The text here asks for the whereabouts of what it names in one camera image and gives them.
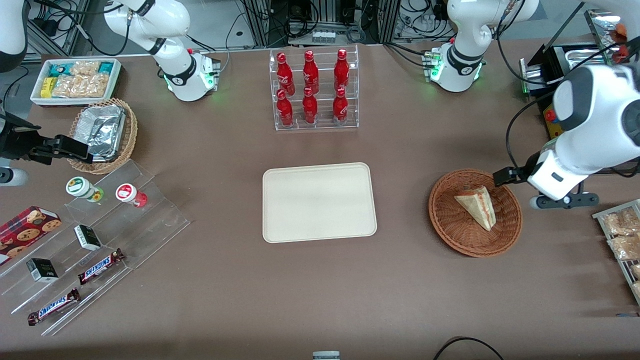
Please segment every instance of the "coca-cola bottle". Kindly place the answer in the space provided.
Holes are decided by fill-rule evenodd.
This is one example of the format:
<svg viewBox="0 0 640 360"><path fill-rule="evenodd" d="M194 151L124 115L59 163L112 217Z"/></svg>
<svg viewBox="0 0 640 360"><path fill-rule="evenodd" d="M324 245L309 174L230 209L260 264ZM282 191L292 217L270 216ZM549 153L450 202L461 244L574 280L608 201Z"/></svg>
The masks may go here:
<svg viewBox="0 0 640 360"><path fill-rule="evenodd" d="M347 122L347 106L349 102L344 97L344 88L338 88L335 92L336 97L333 100L333 123L338 126L343 126Z"/></svg>
<svg viewBox="0 0 640 360"><path fill-rule="evenodd" d="M305 51L305 67L302 69L302 74L305 77L305 86L309 86L313 93L317 94L320 91L320 79L314 52L311 50Z"/></svg>
<svg viewBox="0 0 640 360"><path fill-rule="evenodd" d="M284 127L292 127L293 108L291 107L291 102L287 99L287 93L285 93L285 91L282 89L278 89L276 95L278 97L276 107L278 108L278 116L280 117L280 122Z"/></svg>
<svg viewBox="0 0 640 360"><path fill-rule="evenodd" d="M287 92L288 96L293 96L296 93L296 87L293 85L293 71L287 63L287 56L284 53L278 53L276 55L278 60L278 82L280 88Z"/></svg>
<svg viewBox="0 0 640 360"><path fill-rule="evenodd" d="M338 61L333 68L333 87L338 91L340 87L347 88L349 84L349 63L347 62L347 51L338 50Z"/></svg>
<svg viewBox="0 0 640 360"><path fill-rule="evenodd" d="M305 87L305 98L302 99L302 107L305 109L305 121L307 124L315 124L318 119L318 101L311 86Z"/></svg>

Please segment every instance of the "brown table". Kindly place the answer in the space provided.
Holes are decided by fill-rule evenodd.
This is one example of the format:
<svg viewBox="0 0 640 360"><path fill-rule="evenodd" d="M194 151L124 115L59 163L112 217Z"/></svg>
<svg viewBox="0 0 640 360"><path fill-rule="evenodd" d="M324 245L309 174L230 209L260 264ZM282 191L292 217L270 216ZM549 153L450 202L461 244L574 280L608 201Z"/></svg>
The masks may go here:
<svg viewBox="0 0 640 360"><path fill-rule="evenodd" d="M504 47L516 63L541 43ZM509 165L504 132L525 104L520 85L495 44L462 94L426 84L382 46L360 54L360 129L310 134L273 129L268 51L233 53L220 90L192 103L167 91L151 57L122 58L118 96L140 122L133 158L193 223L58 335L40 337L0 302L0 351L12 352L3 359L280 360L333 349L345 360L430 359L453 336L481 338L507 359L637 359L640 320L614 317L637 307L590 217L638 198L637 179L594 176L587 190L602 204L571 211L535 211L526 206L534 189L512 186L525 204L519 241L496 258L462 256L427 218L429 189L451 170ZM67 133L77 112L33 106L29 120L42 134ZM545 141L537 111L524 113L516 158ZM371 168L374 236L262 239L267 169L353 161ZM3 221L71 200L63 184L79 173L65 160L15 166L31 180L0 188ZM490 358L481 347L456 349Z"/></svg>

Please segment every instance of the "wicker basket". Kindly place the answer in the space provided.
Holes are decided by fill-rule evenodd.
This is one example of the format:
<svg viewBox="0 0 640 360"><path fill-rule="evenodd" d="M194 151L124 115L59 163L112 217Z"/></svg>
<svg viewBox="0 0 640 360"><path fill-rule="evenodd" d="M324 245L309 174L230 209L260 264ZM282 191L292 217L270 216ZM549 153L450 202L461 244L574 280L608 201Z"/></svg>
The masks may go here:
<svg viewBox="0 0 640 360"><path fill-rule="evenodd" d="M454 198L462 190L485 186L495 210L495 225L484 230ZM440 237L457 251L487 258L505 253L522 230L522 210L507 186L496 188L491 174L471 168L450 172L429 195L429 217Z"/></svg>
<svg viewBox="0 0 640 360"><path fill-rule="evenodd" d="M127 112L127 118L125 119L125 127L122 129L122 140L120 141L120 148L118 149L118 157L116 160L109 163L92 163L87 164L82 161L69 160L71 166L82 172L88 172L94 175L108 174L115 169L119 168L122 164L127 162L131 157L133 148L136 145L136 135L138 134L138 121L136 120L136 114L131 111L129 105L120 99L109 99L107 101L96 102L91 104L88 108L96 106L118 105L121 106ZM76 132L76 126L80 119L80 113L76 116L76 121L71 125L69 136L73 137Z"/></svg>

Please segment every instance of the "red cookie box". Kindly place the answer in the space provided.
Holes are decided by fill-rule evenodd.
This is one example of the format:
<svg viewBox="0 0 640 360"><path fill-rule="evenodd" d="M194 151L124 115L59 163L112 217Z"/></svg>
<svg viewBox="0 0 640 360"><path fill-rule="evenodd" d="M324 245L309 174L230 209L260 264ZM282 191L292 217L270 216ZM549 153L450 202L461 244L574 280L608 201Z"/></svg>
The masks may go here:
<svg viewBox="0 0 640 360"><path fill-rule="evenodd" d="M30 206L0 226L0 265L62 224L57 214Z"/></svg>

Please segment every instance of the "clear acrylic rack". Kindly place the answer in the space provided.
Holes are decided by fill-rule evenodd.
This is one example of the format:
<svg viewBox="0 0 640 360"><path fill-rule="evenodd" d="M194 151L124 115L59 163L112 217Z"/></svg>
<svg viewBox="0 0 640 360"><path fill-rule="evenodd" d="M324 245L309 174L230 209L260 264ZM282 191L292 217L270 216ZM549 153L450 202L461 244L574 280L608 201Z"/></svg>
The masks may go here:
<svg viewBox="0 0 640 360"><path fill-rule="evenodd" d="M333 123L333 100L335 99L335 89L333 87L333 68L337 61L339 49L347 51L347 62L349 63L349 85L346 90L346 99L349 102L347 108L347 121L343 126L337 126ZM269 78L271 79L271 102L273 103L273 118L277 131L295 131L295 130L314 130L314 129L345 129L354 128L360 125L360 108L359 108L359 59L358 47L351 46L328 46L314 47L314 59L318 65L320 75L320 91L316 94L318 102L318 120L314 125L307 124L304 119L304 111L302 108L302 99L304 98L303 89L305 81L302 75L302 69L305 66L305 51L307 49L288 47L285 49L271 50L269 54ZM276 102L276 91L280 88L278 82L278 62L275 57L278 53L287 55L287 63L293 71L293 83L296 87L296 93L289 97L293 106L293 126L284 127L278 117L278 108Z"/></svg>
<svg viewBox="0 0 640 360"><path fill-rule="evenodd" d="M30 313L66 295L71 289L78 288L80 303L64 307L33 327L43 336L56 334L187 227L189 221L174 203L164 197L152 179L153 176L144 168L129 160L96 183L104 190L100 202L91 203L75 198L57 210L63 224L1 269L0 300L11 309L12 314L24 318L24 325L28 326L27 317ZM147 204L135 208L116 199L115 190L123 183L131 183L146 193ZM89 251L80 246L74 233L74 227L78 224L93 228L102 243L99 250ZM117 248L122 250L126 258L80 286L78 274ZM35 282L26 266L30 258L51 260L59 278L49 284Z"/></svg>

